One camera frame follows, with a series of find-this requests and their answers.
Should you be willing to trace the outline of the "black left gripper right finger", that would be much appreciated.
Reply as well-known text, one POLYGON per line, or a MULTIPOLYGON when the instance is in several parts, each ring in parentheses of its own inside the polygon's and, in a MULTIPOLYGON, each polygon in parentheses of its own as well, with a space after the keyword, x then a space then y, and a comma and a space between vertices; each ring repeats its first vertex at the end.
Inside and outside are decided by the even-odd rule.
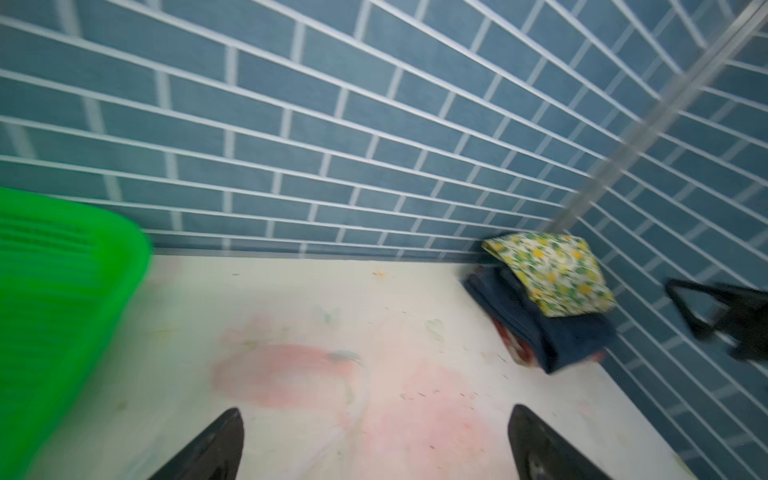
POLYGON ((508 439, 520 479, 610 480, 531 409, 514 406, 508 439))

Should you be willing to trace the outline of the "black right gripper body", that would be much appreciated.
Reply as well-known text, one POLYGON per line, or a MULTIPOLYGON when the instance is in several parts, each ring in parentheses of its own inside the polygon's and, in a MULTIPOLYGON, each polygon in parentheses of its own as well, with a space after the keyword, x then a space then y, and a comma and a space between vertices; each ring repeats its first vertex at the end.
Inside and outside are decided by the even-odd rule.
POLYGON ((742 287, 723 287, 726 312, 717 322, 737 344, 729 355, 737 361, 767 360, 767 292, 742 287))

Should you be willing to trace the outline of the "dark navy skirt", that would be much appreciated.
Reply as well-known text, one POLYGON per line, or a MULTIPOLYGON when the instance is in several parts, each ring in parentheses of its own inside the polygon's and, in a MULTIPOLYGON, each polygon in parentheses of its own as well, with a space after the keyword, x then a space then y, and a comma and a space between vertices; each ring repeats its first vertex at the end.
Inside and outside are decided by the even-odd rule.
POLYGON ((478 268, 465 278, 463 286, 486 314, 531 347, 548 374, 592 357, 617 337, 614 325, 601 313, 546 316, 505 266, 478 268))

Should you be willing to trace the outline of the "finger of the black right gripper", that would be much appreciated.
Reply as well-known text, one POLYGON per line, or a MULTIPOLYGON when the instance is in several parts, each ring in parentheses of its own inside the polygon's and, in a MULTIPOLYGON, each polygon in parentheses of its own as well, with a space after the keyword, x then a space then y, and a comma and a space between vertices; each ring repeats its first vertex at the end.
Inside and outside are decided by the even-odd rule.
POLYGON ((664 284, 664 290, 681 318, 700 340, 709 339, 716 333, 732 337, 717 327, 717 322, 727 309, 722 303, 723 287, 742 286, 721 282, 705 284, 683 279, 667 279, 664 284))

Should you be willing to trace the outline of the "yellow floral skirt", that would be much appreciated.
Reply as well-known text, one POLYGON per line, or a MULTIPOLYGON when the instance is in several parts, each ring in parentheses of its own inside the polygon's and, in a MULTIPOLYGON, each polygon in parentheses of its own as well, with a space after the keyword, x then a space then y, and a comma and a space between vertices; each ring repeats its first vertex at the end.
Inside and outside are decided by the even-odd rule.
POLYGON ((482 242, 525 287, 547 317, 607 313, 616 307, 598 260, 581 237, 507 234, 482 242))

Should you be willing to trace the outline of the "red plaid skirt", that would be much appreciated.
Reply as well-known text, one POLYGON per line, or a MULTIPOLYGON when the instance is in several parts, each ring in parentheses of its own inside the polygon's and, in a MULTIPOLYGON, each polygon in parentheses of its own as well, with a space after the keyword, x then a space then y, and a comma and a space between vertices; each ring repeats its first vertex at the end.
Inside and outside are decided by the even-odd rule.
MULTIPOLYGON (((533 349, 525 341, 515 336, 510 330, 508 330, 505 326, 502 325, 500 321, 496 320, 495 318, 492 318, 491 321, 494 327, 496 328, 499 336, 501 337, 502 342, 504 343, 510 356, 512 357, 512 360, 515 363, 527 368, 538 368, 538 369, 544 370, 544 367, 539 364, 533 349)), ((604 350, 599 350, 593 355, 585 357, 577 362, 571 362, 571 363, 566 363, 564 365, 561 365, 560 367, 555 369, 555 372, 559 370, 563 370, 566 367, 570 367, 572 365, 586 364, 586 363, 599 363, 602 360, 604 360, 605 357, 606 357, 606 352, 604 350)))

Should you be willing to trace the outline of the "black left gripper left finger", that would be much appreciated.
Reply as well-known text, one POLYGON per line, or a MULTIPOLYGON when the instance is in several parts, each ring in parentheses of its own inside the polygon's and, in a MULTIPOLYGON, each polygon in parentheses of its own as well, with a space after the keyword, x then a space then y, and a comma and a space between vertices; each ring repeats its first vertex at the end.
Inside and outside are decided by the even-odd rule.
POLYGON ((150 480, 235 479, 245 442, 241 412, 225 410, 157 470, 150 480))

